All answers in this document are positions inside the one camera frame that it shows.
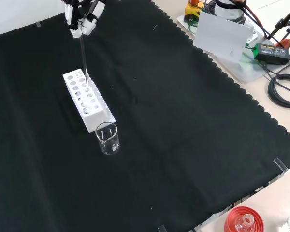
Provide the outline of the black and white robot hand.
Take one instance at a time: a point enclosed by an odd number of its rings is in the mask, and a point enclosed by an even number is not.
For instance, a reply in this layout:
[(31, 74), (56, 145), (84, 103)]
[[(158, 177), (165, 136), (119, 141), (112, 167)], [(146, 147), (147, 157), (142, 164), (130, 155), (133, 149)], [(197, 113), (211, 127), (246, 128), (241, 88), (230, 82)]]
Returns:
[(74, 38), (89, 36), (106, 6), (105, 0), (62, 0), (65, 24)]

